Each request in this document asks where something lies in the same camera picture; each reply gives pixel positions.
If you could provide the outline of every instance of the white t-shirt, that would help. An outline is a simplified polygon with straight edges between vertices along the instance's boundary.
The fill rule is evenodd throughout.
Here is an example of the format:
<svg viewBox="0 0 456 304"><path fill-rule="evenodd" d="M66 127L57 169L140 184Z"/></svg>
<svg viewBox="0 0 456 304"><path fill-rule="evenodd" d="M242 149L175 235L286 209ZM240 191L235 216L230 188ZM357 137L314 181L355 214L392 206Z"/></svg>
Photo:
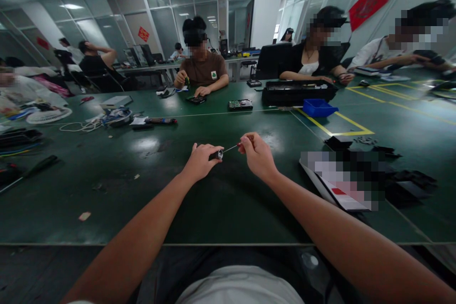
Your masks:
<svg viewBox="0 0 456 304"><path fill-rule="evenodd" d="M353 58L348 69L381 62L397 56L410 55L412 53L409 50L390 50L385 38L374 39L372 42L364 45L355 58Z"/></svg>
<svg viewBox="0 0 456 304"><path fill-rule="evenodd" d="M257 266L227 266L191 284L176 304L304 304L285 280ZM95 304L85 301L70 304Z"/></svg>

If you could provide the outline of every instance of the red banner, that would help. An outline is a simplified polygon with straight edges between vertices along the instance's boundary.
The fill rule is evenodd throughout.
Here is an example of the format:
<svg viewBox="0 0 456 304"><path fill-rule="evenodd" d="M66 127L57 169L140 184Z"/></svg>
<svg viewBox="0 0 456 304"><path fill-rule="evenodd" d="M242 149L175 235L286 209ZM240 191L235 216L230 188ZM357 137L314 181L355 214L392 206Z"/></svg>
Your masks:
<svg viewBox="0 0 456 304"><path fill-rule="evenodd" d="M352 32L381 9L388 0L358 0L349 10Z"/></svg>
<svg viewBox="0 0 456 304"><path fill-rule="evenodd" d="M149 39L149 32L147 32L143 27L139 27L139 33L138 33L139 38L144 40L147 43L147 40Z"/></svg>
<svg viewBox="0 0 456 304"><path fill-rule="evenodd" d="M37 37L37 44L40 45L42 48L49 50L49 44L43 38Z"/></svg>

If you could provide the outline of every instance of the blue plastic bin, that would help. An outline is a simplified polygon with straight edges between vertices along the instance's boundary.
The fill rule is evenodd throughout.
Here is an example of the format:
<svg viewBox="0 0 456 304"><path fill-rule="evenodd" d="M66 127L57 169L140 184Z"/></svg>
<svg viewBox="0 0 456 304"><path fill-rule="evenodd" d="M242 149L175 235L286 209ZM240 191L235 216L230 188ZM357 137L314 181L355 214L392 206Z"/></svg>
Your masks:
<svg viewBox="0 0 456 304"><path fill-rule="evenodd" d="M331 106L323 99L306 99L303 111L310 117L328 117L339 111L339 108Z"/></svg>

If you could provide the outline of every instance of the white fan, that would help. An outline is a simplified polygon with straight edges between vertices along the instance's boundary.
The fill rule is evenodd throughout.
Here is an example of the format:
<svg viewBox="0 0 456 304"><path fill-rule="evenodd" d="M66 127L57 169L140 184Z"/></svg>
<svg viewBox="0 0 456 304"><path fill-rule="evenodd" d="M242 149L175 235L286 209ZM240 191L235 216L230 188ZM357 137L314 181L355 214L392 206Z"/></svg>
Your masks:
<svg viewBox="0 0 456 304"><path fill-rule="evenodd" d="M27 123L29 124L48 124L54 121L63 119L71 115L73 111L69 108L61 108L48 112L36 112L27 116Z"/></svg>

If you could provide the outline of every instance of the brown t-shirt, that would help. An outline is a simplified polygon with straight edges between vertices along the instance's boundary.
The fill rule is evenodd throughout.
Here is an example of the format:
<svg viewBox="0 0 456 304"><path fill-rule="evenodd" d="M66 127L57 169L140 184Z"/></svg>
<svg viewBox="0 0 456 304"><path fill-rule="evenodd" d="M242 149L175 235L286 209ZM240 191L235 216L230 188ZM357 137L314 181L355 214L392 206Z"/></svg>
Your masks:
<svg viewBox="0 0 456 304"><path fill-rule="evenodd" d="M222 75L228 75L225 60L221 55L208 52L208 58L199 62L187 58L180 65L180 70L185 70L191 86L209 86L216 82Z"/></svg>

